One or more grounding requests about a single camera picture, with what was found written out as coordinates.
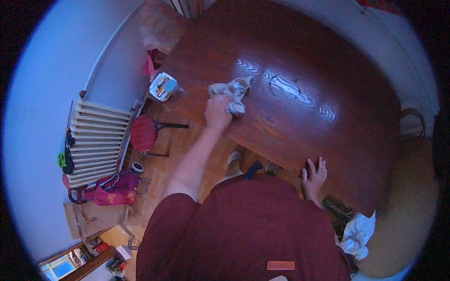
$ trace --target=foot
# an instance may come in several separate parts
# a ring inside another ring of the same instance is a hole
[[[271,161],[266,165],[264,173],[267,175],[275,176],[279,169],[280,167]]]
[[[319,158],[319,167],[308,159],[308,170],[303,168],[301,171],[301,191],[305,199],[312,200],[319,208],[323,209],[319,198],[319,192],[327,178],[327,167],[322,157]]]
[[[237,160],[238,162],[241,161],[241,158],[242,156],[239,151],[233,151],[228,157],[228,165],[234,160]]]

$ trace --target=red cushion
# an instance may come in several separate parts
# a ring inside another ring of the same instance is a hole
[[[131,144],[143,152],[152,148],[158,137],[155,121],[147,115],[141,115],[131,125]]]

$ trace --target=cloth rag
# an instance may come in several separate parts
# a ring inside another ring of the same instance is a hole
[[[250,89],[250,83],[253,80],[253,76],[244,78],[236,78],[230,83],[215,83],[208,86],[210,97],[215,94],[224,94],[231,99],[228,104],[227,111],[230,114],[238,115],[245,113],[245,106],[242,104],[241,99],[244,97],[248,89]]]
[[[375,231],[375,212],[368,218],[357,213],[345,226],[342,242],[339,247],[347,254],[362,260],[369,254],[366,244]]]

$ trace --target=wooden table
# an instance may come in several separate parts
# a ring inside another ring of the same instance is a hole
[[[208,85],[255,76],[225,132],[299,174],[327,162],[326,191],[370,216],[399,146],[400,103],[380,71],[321,23],[268,1],[218,1],[161,68],[186,91],[164,105],[204,124]]]

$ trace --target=shirt label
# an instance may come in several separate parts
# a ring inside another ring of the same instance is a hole
[[[267,270],[294,270],[295,262],[287,261],[268,261]]]

